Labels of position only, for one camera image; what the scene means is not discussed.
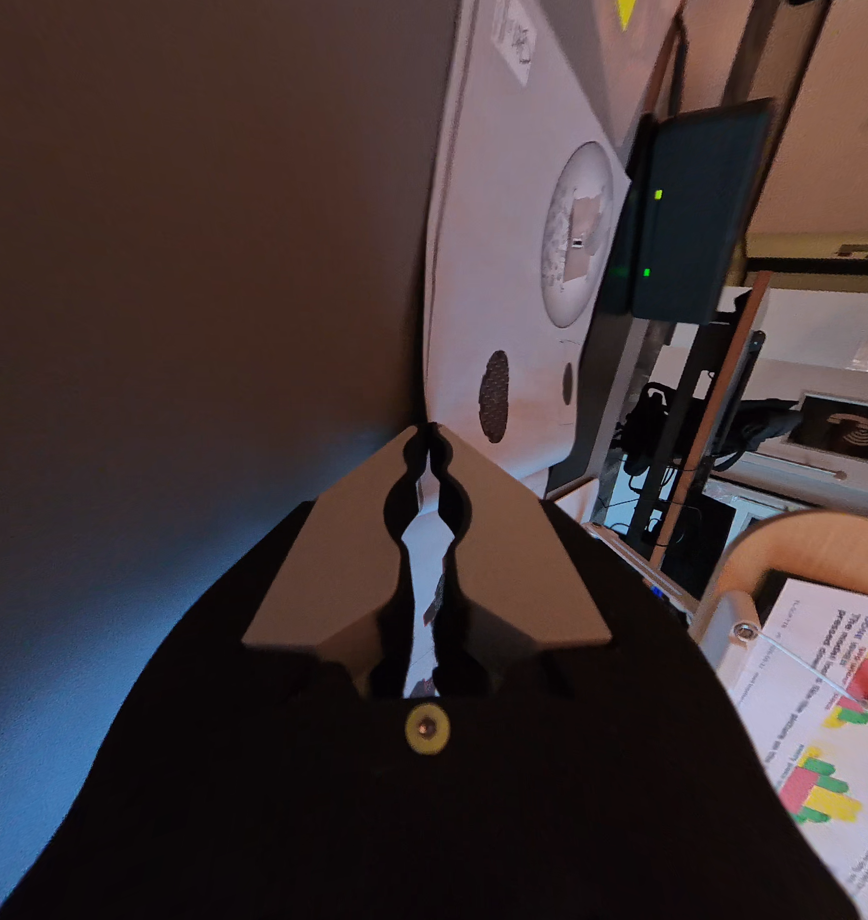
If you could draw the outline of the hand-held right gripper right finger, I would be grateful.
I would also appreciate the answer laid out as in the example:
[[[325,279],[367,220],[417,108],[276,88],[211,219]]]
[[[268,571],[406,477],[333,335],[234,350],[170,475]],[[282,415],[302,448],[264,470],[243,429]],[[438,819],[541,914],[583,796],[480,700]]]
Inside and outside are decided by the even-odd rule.
[[[521,661],[612,641],[534,492],[441,424],[432,473],[451,534],[432,627],[440,696],[489,696]]]

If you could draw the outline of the white document stand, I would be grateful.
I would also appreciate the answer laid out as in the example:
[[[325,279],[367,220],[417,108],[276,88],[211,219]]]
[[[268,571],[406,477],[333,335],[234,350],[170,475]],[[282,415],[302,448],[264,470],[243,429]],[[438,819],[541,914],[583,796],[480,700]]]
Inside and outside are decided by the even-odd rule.
[[[729,690],[743,666],[741,642],[760,631],[754,595],[773,570],[868,595],[868,519],[842,512],[790,512],[751,526],[727,549],[693,615],[690,633],[738,715]]]

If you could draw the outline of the instruction booklet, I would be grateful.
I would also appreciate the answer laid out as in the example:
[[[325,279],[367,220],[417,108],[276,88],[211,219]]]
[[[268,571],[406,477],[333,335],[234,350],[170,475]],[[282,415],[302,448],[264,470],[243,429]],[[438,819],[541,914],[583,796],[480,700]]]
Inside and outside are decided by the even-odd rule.
[[[578,365],[630,186],[538,2],[461,2],[428,213],[432,426],[543,501],[570,454]]]

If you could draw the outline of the black box with green lights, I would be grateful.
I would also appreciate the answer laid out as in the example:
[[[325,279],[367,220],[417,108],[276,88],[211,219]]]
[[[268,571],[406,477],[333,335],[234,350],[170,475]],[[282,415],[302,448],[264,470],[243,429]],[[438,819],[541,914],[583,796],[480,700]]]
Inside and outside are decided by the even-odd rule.
[[[714,321],[772,120],[769,98],[642,116],[596,303],[601,315]]]

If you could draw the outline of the clear plastic sleeve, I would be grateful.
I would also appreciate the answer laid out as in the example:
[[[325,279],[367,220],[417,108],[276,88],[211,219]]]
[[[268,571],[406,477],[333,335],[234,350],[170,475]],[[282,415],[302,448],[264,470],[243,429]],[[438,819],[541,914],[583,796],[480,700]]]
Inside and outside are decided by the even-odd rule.
[[[658,105],[678,43],[678,1],[639,1],[623,32],[614,1],[542,1],[560,46],[621,162]]]

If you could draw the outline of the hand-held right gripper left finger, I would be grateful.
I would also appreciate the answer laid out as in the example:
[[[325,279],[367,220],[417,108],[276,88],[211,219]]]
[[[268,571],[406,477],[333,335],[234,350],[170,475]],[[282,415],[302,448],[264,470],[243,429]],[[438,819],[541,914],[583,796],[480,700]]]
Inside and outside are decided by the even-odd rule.
[[[415,595],[405,532],[419,512],[426,429],[411,425],[315,500],[245,647],[342,665],[372,697],[402,697]]]

